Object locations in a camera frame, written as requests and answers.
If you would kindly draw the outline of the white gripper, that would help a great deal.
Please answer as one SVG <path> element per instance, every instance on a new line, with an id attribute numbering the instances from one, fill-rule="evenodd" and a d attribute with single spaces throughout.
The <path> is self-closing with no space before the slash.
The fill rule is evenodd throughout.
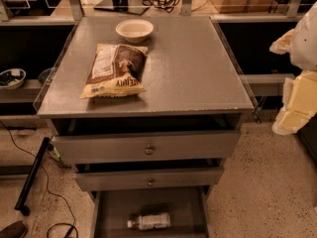
<path id="1" fill-rule="evenodd" d="M 317 70 L 317 3 L 297 23 L 274 41 L 269 50 L 278 55 L 290 52 L 291 63 L 302 70 Z M 283 106 L 272 131 L 277 135 L 297 133 L 317 114 L 317 72 L 303 71 L 283 85 Z"/>

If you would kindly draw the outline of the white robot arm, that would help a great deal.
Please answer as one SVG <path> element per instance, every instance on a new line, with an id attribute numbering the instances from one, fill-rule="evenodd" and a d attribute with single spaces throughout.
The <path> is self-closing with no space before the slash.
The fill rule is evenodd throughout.
<path id="1" fill-rule="evenodd" d="M 295 134 L 317 114 L 317 2 L 269 50 L 278 55 L 289 53 L 290 62 L 301 69 L 294 79 L 285 79 L 283 106 L 272 125 L 275 134 Z"/>

